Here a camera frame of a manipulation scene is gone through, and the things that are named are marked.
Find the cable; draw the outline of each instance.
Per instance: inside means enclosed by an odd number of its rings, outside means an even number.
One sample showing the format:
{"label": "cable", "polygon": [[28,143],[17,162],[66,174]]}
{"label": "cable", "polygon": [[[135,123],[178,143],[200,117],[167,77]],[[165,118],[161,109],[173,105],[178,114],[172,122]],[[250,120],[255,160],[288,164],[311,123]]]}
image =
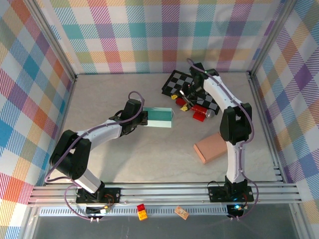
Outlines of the cable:
{"label": "cable", "polygon": [[136,127],[134,127],[130,132],[127,132],[125,135],[132,133],[135,129],[136,129]]}
{"label": "cable", "polygon": [[216,182],[216,181],[210,181],[210,182],[207,184],[207,187],[208,187],[208,185],[211,184],[211,183],[217,183],[217,185],[220,187],[220,185],[219,185],[218,182]]}
{"label": "cable", "polygon": [[245,198],[245,207],[246,207],[246,206],[247,206],[247,201],[248,201],[248,199],[247,199],[246,194],[243,193],[243,196],[244,196],[244,198]]}
{"label": "cable", "polygon": [[100,207],[100,208],[90,212],[90,214],[94,214],[94,213],[100,212],[102,209],[106,209],[106,208],[111,209],[112,208],[112,206],[114,205],[114,197],[111,194],[106,194],[106,195],[104,195],[104,197],[108,199],[109,204],[108,205],[104,205],[103,207]]}
{"label": "cable", "polygon": [[[130,99],[130,96],[131,94],[133,93],[136,93],[139,95],[140,99],[141,99],[141,107],[139,109],[139,111],[131,118],[129,119],[126,119],[126,120],[122,120],[122,121],[118,121],[118,122],[112,122],[112,123],[109,123],[109,124],[101,124],[101,125],[98,125],[98,126],[95,126],[91,129],[89,129],[87,132],[81,134],[80,136],[78,136],[74,141],[73,143],[68,147],[68,149],[64,152],[64,154],[59,158],[59,160],[52,166],[52,168],[49,170],[49,172],[47,173],[46,177],[45,177],[45,182],[46,183],[51,183],[51,182],[54,182],[54,181],[57,181],[57,180],[60,180],[60,179],[70,179],[69,177],[57,177],[57,178],[54,178],[54,179],[50,179],[50,175],[51,173],[57,168],[57,166],[59,166],[59,164],[64,160],[64,158],[66,157],[66,155],[70,152],[70,150],[76,145],[76,143],[82,139],[84,136],[86,136],[87,134],[91,133],[92,131],[95,131],[99,128],[103,128],[103,127],[107,127],[107,126],[110,126],[110,125],[116,125],[116,124],[121,124],[121,123],[126,123],[126,122],[129,122],[131,120],[134,120],[136,117],[139,116],[139,114],[142,112],[143,110],[143,106],[144,106],[144,98],[142,97],[142,95],[137,92],[137,91],[131,91],[129,93],[129,99]],[[70,185],[64,192],[64,201],[65,201],[65,204],[66,206],[77,216],[79,216],[80,218],[82,219],[85,219],[85,220],[89,220],[89,221],[102,221],[102,218],[97,220],[97,219],[93,219],[93,218],[89,218],[89,217],[86,217],[84,215],[81,215],[79,213],[77,213],[71,206],[70,204],[68,203],[67,199],[66,199],[66,194],[68,192],[69,189],[73,188],[73,187],[77,187],[77,188],[81,188],[81,186],[79,184],[77,184],[74,180],[71,179],[71,182],[73,183],[73,185]]]}
{"label": "cable", "polygon": [[247,141],[244,141],[242,142],[240,145],[239,145],[239,152],[238,152],[238,161],[239,161],[239,170],[240,172],[242,173],[243,177],[251,182],[252,184],[254,184],[254,186],[256,187],[256,199],[255,199],[255,203],[254,205],[252,206],[252,208],[248,211],[248,213],[246,213],[245,215],[241,216],[240,218],[244,218],[246,217],[247,215],[249,215],[251,213],[251,211],[255,208],[257,202],[258,202],[258,199],[259,199],[259,189],[258,189],[258,186],[257,184],[252,181],[251,179],[249,179],[245,173],[244,173],[244,170],[242,168],[242,148],[243,148],[243,145],[247,144],[247,143],[250,143],[254,136],[255,136],[255,130],[254,130],[254,126],[253,126],[253,122],[249,116],[249,114],[245,111],[245,109],[241,106],[240,103],[236,102],[236,100],[229,94],[228,90],[225,89],[225,87],[220,84],[212,75],[210,75],[209,73],[205,72],[204,70],[194,66],[194,62],[190,59],[190,58],[187,58],[186,59],[188,64],[191,65],[192,68],[194,68],[195,70],[201,72],[201,73],[204,73],[206,74],[210,79],[212,79],[221,89],[222,91],[228,96],[228,98],[231,100],[231,102],[233,102],[236,106],[238,106],[240,108],[240,110],[244,113],[244,115],[246,116],[248,122],[249,122],[249,125],[250,125],[250,128],[251,128],[251,136],[250,138],[247,140]]}
{"label": "cable", "polygon": [[91,129],[89,129],[87,132],[84,132],[83,134],[81,134],[79,137],[77,137],[73,143],[70,145],[70,147],[68,147],[68,149],[64,152],[64,154],[60,157],[60,159],[52,166],[52,168],[49,170],[48,174],[46,175],[45,177],[45,182],[46,183],[51,183],[51,182],[54,182],[56,180],[60,180],[60,179],[70,179],[69,177],[58,177],[58,178],[54,178],[54,179],[49,179],[50,178],[50,175],[51,173],[57,168],[57,166],[59,166],[59,164],[64,160],[64,158],[67,156],[67,154],[70,152],[71,149],[73,149],[73,147],[76,145],[76,143],[82,139],[84,136],[86,136],[87,134],[91,133],[92,131],[95,131],[99,128],[103,128],[103,127],[107,127],[107,126],[110,126],[110,125],[116,125],[116,124],[121,124],[121,123],[126,123],[126,122],[129,122],[131,120],[134,120],[137,116],[139,116],[139,114],[142,112],[143,110],[143,106],[144,106],[144,98],[142,97],[142,95],[137,92],[137,91],[132,91],[129,93],[129,99],[130,99],[130,96],[131,94],[133,93],[136,93],[139,95],[140,99],[141,99],[141,107],[139,109],[139,111],[131,118],[129,119],[126,119],[126,120],[122,120],[122,121],[118,121],[118,122],[112,122],[112,123],[109,123],[109,124],[101,124],[101,125],[98,125],[98,126],[95,126]]}
{"label": "cable", "polygon": [[114,116],[118,116],[119,114],[122,113],[122,111],[123,111],[123,110],[117,111]]}

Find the metal frame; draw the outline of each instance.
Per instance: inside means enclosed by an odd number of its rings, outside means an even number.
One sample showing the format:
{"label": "metal frame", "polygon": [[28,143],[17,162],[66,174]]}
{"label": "metal frame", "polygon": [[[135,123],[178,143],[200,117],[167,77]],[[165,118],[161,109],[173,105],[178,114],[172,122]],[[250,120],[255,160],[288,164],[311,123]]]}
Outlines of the metal frame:
{"label": "metal frame", "polygon": [[[68,112],[69,112],[69,109],[70,109],[70,105],[71,105],[71,101],[72,101],[72,98],[73,98],[73,94],[74,94],[74,89],[75,89],[75,86],[76,86],[76,82],[77,80],[75,79],[73,82],[72,82],[72,85],[71,85],[71,88],[70,88],[70,96],[69,96],[69,99],[66,103],[66,109],[65,109],[65,113],[63,115],[63,119],[62,119],[62,122],[61,122],[61,126],[59,128],[59,131],[58,131],[58,138],[61,137],[62,133],[63,133],[63,129],[64,129],[64,125],[65,125],[65,121],[66,121],[66,117],[68,115]],[[47,166],[45,167],[45,170],[44,170],[44,175],[46,175],[48,173],[50,169],[50,164],[47,164]]]}
{"label": "metal frame", "polygon": [[[274,165],[277,165],[278,170],[280,171],[280,175],[282,176],[283,182],[287,182],[287,177],[284,173],[284,168],[281,164],[281,161],[279,160],[278,152],[276,150],[276,146],[274,143],[273,136],[270,132],[269,124],[267,122],[267,118],[265,116],[265,109],[261,102],[261,97],[258,94],[258,89],[256,86],[257,77],[256,75],[252,74],[251,72],[247,72],[247,78],[249,81],[249,84],[251,86],[251,90],[254,96],[255,103],[257,105],[257,110],[259,117],[262,121],[263,130],[267,139],[267,144],[269,147],[269,150],[272,152],[273,155],[273,162]],[[289,204],[290,210],[295,222],[295,226],[298,232],[298,235],[302,239],[311,239],[315,238],[315,235],[313,233],[313,230],[310,227],[310,223],[306,217],[305,210],[302,206],[302,204]]]}
{"label": "metal frame", "polygon": [[[32,16],[40,26],[43,34],[56,53],[58,59],[63,65],[68,76],[76,81],[77,75],[69,63],[63,49],[51,30],[41,9],[34,0],[24,0]],[[287,178],[283,173],[283,167],[278,157],[272,135],[264,114],[263,105],[258,96],[255,84],[255,74],[262,65],[272,44],[275,42],[288,16],[292,12],[297,0],[288,0],[274,24],[273,30],[269,35],[259,57],[252,68],[251,74],[248,74],[249,85],[254,97],[259,118],[262,122],[263,131],[266,137],[269,151],[272,155],[274,171],[277,182],[257,182],[260,189],[260,198],[258,204],[289,204],[295,225],[300,238],[314,238],[313,232],[307,224],[307,217],[302,207],[302,200],[295,184],[288,184]],[[71,95],[67,104],[66,114],[69,108],[75,84],[72,85]],[[62,121],[60,130],[63,129],[65,118]],[[38,217],[44,216],[74,216],[74,214],[65,206],[63,194],[70,184],[49,184],[45,187],[35,187],[26,214],[24,216],[19,238],[32,238],[35,232]],[[109,216],[136,215],[136,205],[144,203],[147,206],[148,214],[172,216],[174,207],[183,205],[190,214],[194,215],[225,215],[227,214],[226,205],[231,203],[210,203],[207,190],[207,183],[112,183],[106,187],[120,187],[121,199],[118,205],[115,205]],[[67,200],[70,205],[77,206],[78,212],[83,213],[86,205],[75,205],[75,190],[70,190],[67,194]]]}
{"label": "metal frame", "polygon": [[255,64],[252,67],[251,72],[253,75],[257,73],[258,69],[263,64],[268,52],[270,51],[273,43],[276,41],[280,31],[283,29],[284,24],[287,21],[290,13],[293,11],[296,3],[297,0],[286,0],[284,7],[279,14],[279,17],[277,18],[263,48],[260,51],[260,54],[255,61]]}
{"label": "metal frame", "polygon": [[48,41],[49,45],[53,49],[55,55],[59,59],[60,63],[62,64],[63,68],[65,69],[69,78],[73,81],[77,78],[73,67],[71,66],[67,56],[64,54],[62,47],[60,46],[58,40],[56,39],[49,23],[47,22],[46,18],[44,17],[39,5],[34,0],[24,0],[25,5],[29,9],[31,15],[33,16],[34,20],[40,27],[43,35],[45,36],[46,40]]}

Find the plaid wall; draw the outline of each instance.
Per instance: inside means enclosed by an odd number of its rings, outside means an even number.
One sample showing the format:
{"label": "plaid wall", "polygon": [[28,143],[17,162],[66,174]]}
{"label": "plaid wall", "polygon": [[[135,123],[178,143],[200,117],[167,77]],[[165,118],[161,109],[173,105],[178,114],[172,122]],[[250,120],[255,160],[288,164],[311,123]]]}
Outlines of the plaid wall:
{"label": "plaid wall", "polygon": [[319,1],[299,0],[257,77],[279,157],[319,238]]}
{"label": "plaid wall", "polygon": [[284,0],[38,0],[78,73],[246,71]]}
{"label": "plaid wall", "polygon": [[43,182],[71,80],[23,0],[0,4],[0,239],[12,239]]}

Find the small wooden block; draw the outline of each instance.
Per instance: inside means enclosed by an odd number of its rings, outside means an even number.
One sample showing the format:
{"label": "small wooden block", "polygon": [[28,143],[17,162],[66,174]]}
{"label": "small wooden block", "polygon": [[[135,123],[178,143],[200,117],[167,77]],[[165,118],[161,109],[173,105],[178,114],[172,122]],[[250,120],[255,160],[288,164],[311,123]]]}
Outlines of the small wooden block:
{"label": "small wooden block", "polygon": [[189,213],[185,211],[183,208],[181,208],[180,206],[177,206],[175,208],[175,213],[178,214],[180,217],[182,217],[184,220],[186,220],[189,215]]}
{"label": "small wooden block", "polygon": [[205,164],[227,152],[227,145],[219,133],[213,134],[194,145],[194,149]]}

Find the red lego brick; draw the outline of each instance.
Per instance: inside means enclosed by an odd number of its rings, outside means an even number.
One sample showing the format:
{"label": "red lego brick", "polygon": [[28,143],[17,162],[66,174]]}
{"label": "red lego brick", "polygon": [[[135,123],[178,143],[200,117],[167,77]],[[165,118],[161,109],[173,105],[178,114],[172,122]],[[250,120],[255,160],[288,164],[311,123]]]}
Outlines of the red lego brick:
{"label": "red lego brick", "polygon": [[195,112],[194,115],[193,115],[193,118],[196,119],[196,120],[199,120],[201,122],[204,122],[205,120],[205,115],[199,113],[199,112]]}
{"label": "red lego brick", "polygon": [[177,98],[175,103],[179,106],[183,106],[186,104],[185,100],[183,100],[182,98]]}
{"label": "red lego brick", "polygon": [[144,204],[140,204],[137,206],[138,212],[145,210]]}

